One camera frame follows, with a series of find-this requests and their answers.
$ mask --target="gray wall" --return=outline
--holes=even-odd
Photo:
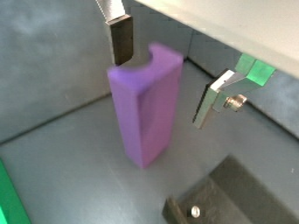
[[[192,29],[135,3],[135,57],[160,41],[187,56]],[[95,0],[0,3],[0,142],[108,94],[112,66]]]
[[[235,69],[240,52],[207,35],[194,32],[188,57],[214,76]],[[266,86],[246,94],[255,107],[299,137],[299,80],[277,71]]]

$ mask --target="gray floor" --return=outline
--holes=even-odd
[[[198,130],[208,81],[187,62],[172,143],[146,170],[124,154],[111,97],[0,148],[32,224],[164,223],[166,197],[179,197],[230,153],[299,217],[298,140],[250,106]]]

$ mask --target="screw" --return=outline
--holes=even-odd
[[[198,206],[194,206],[191,209],[188,209],[187,216],[198,219],[202,216],[200,208]]]
[[[247,99],[248,98],[243,94],[228,97],[226,104],[224,104],[224,108],[226,109],[231,108],[235,112],[238,112],[239,109],[243,107]]]

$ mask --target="green tab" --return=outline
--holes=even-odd
[[[244,75],[248,74],[251,67],[255,64],[256,59],[250,55],[242,53],[238,64],[236,64],[236,71]]]
[[[12,181],[6,172],[3,161],[0,160],[0,207],[7,224],[31,224],[24,211],[23,202],[15,191]]]
[[[236,64],[236,71],[244,74],[247,79],[254,81],[260,87],[267,84],[275,70],[266,62],[242,53]]]
[[[0,224],[7,224],[3,208],[0,207]]]
[[[260,87],[263,87],[267,84],[267,81],[275,70],[277,69],[267,63],[256,60],[255,65],[247,74],[247,78],[252,80]]]

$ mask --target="purple rectangular block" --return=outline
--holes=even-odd
[[[108,80],[126,154],[146,168],[167,148],[183,70],[183,56],[150,45],[151,61],[139,68],[115,66]]]

